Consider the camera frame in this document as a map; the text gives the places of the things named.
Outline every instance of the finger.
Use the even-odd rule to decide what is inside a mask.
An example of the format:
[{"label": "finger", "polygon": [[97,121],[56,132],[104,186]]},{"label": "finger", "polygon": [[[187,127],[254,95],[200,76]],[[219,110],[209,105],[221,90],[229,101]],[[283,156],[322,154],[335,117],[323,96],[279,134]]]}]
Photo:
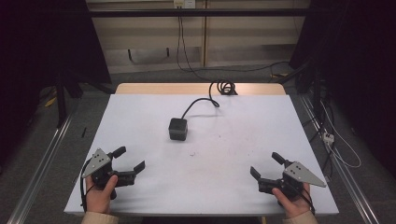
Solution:
[{"label": "finger", "polygon": [[282,193],[282,191],[280,191],[280,189],[273,189],[272,192],[286,210],[290,210],[293,207],[293,203]]},{"label": "finger", "polygon": [[85,177],[86,189],[87,190],[90,189],[93,185],[94,185],[94,183],[93,183],[93,180],[92,180],[92,176],[89,175],[89,176]]},{"label": "finger", "polygon": [[113,191],[113,189],[116,187],[118,180],[119,180],[119,178],[116,175],[111,176],[110,179],[108,179],[108,181],[107,181],[107,184],[105,186],[105,189],[103,190],[103,193],[105,195],[108,195],[108,197],[110,197],[111,191]]}]

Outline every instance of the sleeve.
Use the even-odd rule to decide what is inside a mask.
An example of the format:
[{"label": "sleeve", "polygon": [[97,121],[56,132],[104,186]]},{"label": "sleeve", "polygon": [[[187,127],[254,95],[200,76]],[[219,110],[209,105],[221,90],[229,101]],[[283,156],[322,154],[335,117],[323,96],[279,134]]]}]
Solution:
[{"label": "sleeve", "polygon": [[81,224],[117,224],[118,222],[118,217],[101,213],[87,212],[82,219]]},{"label": "sleeve", "polygon": [[283,219],[283,224],[318,224],[318,222],[311,211],[308,211],[297,217]]}]

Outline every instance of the black cable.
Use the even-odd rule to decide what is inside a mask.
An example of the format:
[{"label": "black cable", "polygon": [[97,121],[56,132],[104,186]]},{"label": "black cable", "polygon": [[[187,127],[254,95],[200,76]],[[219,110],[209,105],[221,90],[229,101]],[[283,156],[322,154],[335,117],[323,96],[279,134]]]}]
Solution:
[{"label": "black cable", "polygon": [[84,194],[84,179],[82,178],[82,174],[84,174],[85,169],[90,163],[91,159],[87,160],[85,164],[82,166],[81,174],[79,176],[79,190],[81,192],[81,206],[84,208],[84,212],[87,212],[87,194]]},{"label": "black cable", "polygon": [[302,125],[303,127],[305,127],[307,124],[309,124],[309,123],[310,123],[312,120],[314,120],[314,119],[316,119],[316,117],[313,117],[312,119],[307,120],[307,121],[301,123],[301,125]]},{"label": "black cable", "polygon": [[306,203],[308,203],[309,207],[311,208],[311,212],[313,215],[315,215],[315,207],[314,207],[314,203],[312,202],[312,198],[311,195],[309,194],[309,192],[304,189],[304,191],[307,193],[309,200],[305,197],[305,195],[303,195],[299,190],[297,190],[293,185],[289,184],[287,181],[284,182],[289,188],[291,188],[292,190],[294,190]]},{"label": "black cable", "polygon": [[210,101],[214,107],[220,107],[219,103],[217,101],[213,100],[213,98],[212,98],[211,90],[212,90],[213,84],[215,84],[215,83],[217,83],[217,88],[221,95],[236,95],[237,94],[236,90],[235,90],[235,84],[233,82],[231,82],[229,80],[225,80],[225,79],[219,79],[219,80],[212,81],[209,86],[209,98],[199,98],[199,99],[196,99],[195,101],[193,101],[190,104],[190,106],[186,109],[186,111],[184,112],[183,116],[181,117],[182,119],[184,119],[184,117],[186,116],[187,112],[189,112],[191,107],[199,101],[203,101],[203,100]]},{"label": "black cable", "polygon": [[195,103],[197,103],[198,101],[203,101],[203,100],[207,100],[207,101],[212,102],[212,104],[213,104],[214,107],[220,107],[219,103],[216,102],[216,101],[214,101],[214,100],[212,100],[212,99],[209,99],[209,98],[199,98],[199,99],[194,100],[194,102],[192,102],[192,103],[190,104],[190,106],[187,108],[187,110],[184,112],[184,114],[183,114],[183,116],[182,116],[181,118],[184,119],[184,116],[186,116],[187,112],[189,112],[190,108],[191,108]]},{"label": "black cable", "polygon": [[[184,51],[184,56],[186,58],[186,62],[187,65],[189,66],[190,70],[188,69],[184,69],[181,67],[180,62],[178,60],[178,52],[179,52],[179,48],[180,48],[180,38],[182,40],[183,43],[183,51]],[[199,76],[196,72],[198,71],[225,71],[225,72],[254,72],[254,71],[260,71],[266,68],[270,68],[271,69],[271,79],[272,80],[272,67],[274,65],[280,64],[280,63],[289,63],[289,62],[278,62],[278,63],[272,63],[270,65],[266,65],[264,67],[260,67],[260,68],[253,68],[253,69],[246,69],[246,70],[239,70],[239,69],[224,69],[224,68],[200,68],[200,69],[192,69],[191,65],[190,65],[190,61],[189,58],[187,56],[187,51],[186,51],[186,43],[184,41],[184,27],[183,27],[183,19],[181,17],[178,17],[178,41],[177,41],[177,66],[180,68],[181,71],[184,72],[193,72],[194,75],[200,79],[206,80],[206,81],[212,81],[208,78],[205,77],[201,77]]]},{"label": "black cable", "polygon": [[[187,65],[189,66],[190,70],[185,70],[180,66],[180,63],[178,61],[178,50],[180,48],[180,37],[183,41],[183,49],[184,49],[184,56],[186,58],[187,61]],[[178,17],[178,41],[177,41],[177,65],[178,67],[185,72],[192,72],[196,77],[203,79],[205,81],[212,81],[208,78],[205,77],[200,77],[192,68],[189,62],[189,58],[187,57],[187,51],[186,51],[186,43],[184,42],[184,28],[183,28],[183,19],[181,17]]]}]

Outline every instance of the gray floor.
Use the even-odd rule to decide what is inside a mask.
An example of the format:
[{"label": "gray floor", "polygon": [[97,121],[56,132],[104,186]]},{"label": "gray floor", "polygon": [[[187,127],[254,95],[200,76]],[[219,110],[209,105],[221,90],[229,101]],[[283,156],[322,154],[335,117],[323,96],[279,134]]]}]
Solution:
[{"label": "gray floor", "polygon": [[[235,66],[233,69],[260,68],[261,66]],[[282,64],[274,66],[273,69],[273,73],[288,71],[289,68]],[[199,72],[199,75],[210,78],[228,78],[234,82],[268,82],[270,70],[263,69],[248,73],[204,71]],[[111,87],[113,88],[121,82],[202,82],[194,74],[179,70],[119,74],[113,75],[112,78],[114,84]],[[79,223],[81,221],[81,217],[67,215],[63,210],[74,187],[73,181],[78,176],[79,169],[91,146],[109,97],[90,86],[82,85],[82,88],[84,89],[84,95],[81,99],[68,99],[67,101],[68,108],[71,108],[72,105],[78,105],[76,113],[35,196],[35,200],[25,218],[25,223]],[[301,95],[295,93],[292,81],[285,85],[285,90],[293,101],[301,123],[309,120]],[[0,176],[0,197],[2,201],[0,203],[0,223],[7,223],[54,135],[57,124],[57,107],[56,105],[44,107],[44,103],[42,102],[37,108],[30,127],[23,135],[23,141],[16,148],[16,153],[6,164],[4,172]],[[394,213],[396,211],[395,179],[374,159],[364,142],[353,134],[352,127],[344,118],[342,111],[338,110],[336,102],[332,102],[332,107],[337,131],[357,150],[362,160],[362,167],[349,169],[350,172],[373,207],[378,222],[392,223],[392,220],[396,219]],[[311,138],[315,132],[314,126],[309,124],[304,129],[307,138]],[[346,161],[356,162],[356,158],[345,144],[337,140],[336,143]],[[319,164],[323,164],[326,153],[320,139],[315,138],[311,146]],[[329,173],[330,166],[327,167],[324,174],[328,175]],[[333,168],[329,188],[340,214],[318,217],[320,223],[365,223],[356,202],[350,196],[346,184],[335,168]],[[281,218],[268,217],[267,222],[280,223]],[[140,220],[139,217],[123,217],[121,222],[139,223]],[[244,221],[238,218],[228,218],[225,222],[243,223]]]}]

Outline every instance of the black cube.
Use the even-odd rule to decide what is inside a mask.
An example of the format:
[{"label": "black cube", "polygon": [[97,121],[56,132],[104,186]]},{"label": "black cube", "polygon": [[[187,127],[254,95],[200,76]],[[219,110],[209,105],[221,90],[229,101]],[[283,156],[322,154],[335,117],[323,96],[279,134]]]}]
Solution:
[{"label": "black cube", "polygon": [[187,130],[186,119],[171,119],[171,123],[169,124],[169,137],[172,140],[185,141]]}]

